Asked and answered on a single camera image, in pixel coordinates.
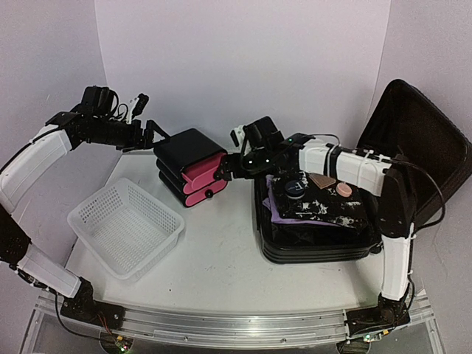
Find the black pink three-drawer organizer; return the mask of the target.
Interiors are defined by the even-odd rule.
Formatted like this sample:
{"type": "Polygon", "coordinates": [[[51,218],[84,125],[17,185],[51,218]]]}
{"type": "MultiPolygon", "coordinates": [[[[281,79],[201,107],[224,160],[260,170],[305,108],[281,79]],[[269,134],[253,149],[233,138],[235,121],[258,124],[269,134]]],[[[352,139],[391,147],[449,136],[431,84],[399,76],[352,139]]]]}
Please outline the black pink three-drawer organizer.
{"type": "Polygon", "coordinates": [[[195,128],[156,143],[159,178],[184,207],[211,199],[227,181],[214,177],[227,151],[195,128]]]}

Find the brown square compact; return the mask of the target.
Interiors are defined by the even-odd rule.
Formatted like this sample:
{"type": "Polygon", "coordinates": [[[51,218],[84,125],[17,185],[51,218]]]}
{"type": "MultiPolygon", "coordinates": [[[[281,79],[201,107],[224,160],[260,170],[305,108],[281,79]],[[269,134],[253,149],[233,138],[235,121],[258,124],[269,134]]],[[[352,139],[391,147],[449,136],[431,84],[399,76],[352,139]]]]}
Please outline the brown square compact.
{"type": "Polygon", "coordinates": [[[328,188],[336,183],[335,178],[331,178],[331,177],[316,174],[316,173],[310,173],[309,178],[321,190],[328,188]]]}

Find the black ribbed hard-shell suitcase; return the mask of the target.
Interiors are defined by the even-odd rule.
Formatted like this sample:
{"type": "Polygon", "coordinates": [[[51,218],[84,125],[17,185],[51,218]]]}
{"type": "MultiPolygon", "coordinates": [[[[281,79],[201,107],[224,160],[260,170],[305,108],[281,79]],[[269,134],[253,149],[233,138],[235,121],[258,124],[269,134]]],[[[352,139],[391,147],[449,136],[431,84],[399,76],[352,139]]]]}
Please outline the black ribbed hard-shell suitcase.
{"type": "MultiPolygon", "coordinates": [[[[422,226],[471,176],[471,142],[417,88],[395,79],[385,88],[360,139],[358,148],[372,149],[411,162],[428,172],[410,168],[417,196],[416,224],[422,226]]],[[[378,202],[361,192],[368,224],[354,229],[317,225],[279,225],[263,206],[268,196],[262,178],[254,183],[257,230],[263,255],[273,263],[324,263],[357,260],[381,250],[375,223],[378,202]]]]}

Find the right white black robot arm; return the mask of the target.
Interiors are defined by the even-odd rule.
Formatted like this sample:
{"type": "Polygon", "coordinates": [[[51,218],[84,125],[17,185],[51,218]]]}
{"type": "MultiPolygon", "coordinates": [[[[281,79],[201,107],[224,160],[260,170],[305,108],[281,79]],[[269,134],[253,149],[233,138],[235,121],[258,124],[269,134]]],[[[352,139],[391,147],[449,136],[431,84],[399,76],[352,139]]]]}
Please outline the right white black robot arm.
{"type": "Polygon", "coordinates": [[[270,117],[231,132],[239,152],[221,158],[215,180],[254,179],[272,172],[302,172],[334,178],[378,198],[377,225],[383,244],[383,282],[375,307],[349,310],[352,338],[368,339],[409,323],[414,296],[412,244],[416,197],[407,162],[346,150],[319,134],[295,133],[285,138],[270,117]]]}

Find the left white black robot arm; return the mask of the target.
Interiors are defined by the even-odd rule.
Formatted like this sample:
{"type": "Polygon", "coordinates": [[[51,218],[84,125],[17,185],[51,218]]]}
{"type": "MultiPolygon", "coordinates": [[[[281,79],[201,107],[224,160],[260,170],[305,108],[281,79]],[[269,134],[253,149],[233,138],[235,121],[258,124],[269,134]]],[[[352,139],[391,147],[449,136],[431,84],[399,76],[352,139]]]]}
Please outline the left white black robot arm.
{"type": "Polygon", "coordinates": [[[137,117],[148,103],[140,94],[130,119],[116,118],[117,93],[108,87],[89,86],[70,111],[62,111],[1,167],[1,261],[32,286],[63,296],[61,313],[85,323],[104,322],[106,315],[121,315],[123,307],[96,302],[93,286],[41,251],[13,219],[19,201],[59,159],[82,143],[113,146],[122,152],[149,150],[156,134],[169,138],[153,120],[142,125],[137,117]]]}

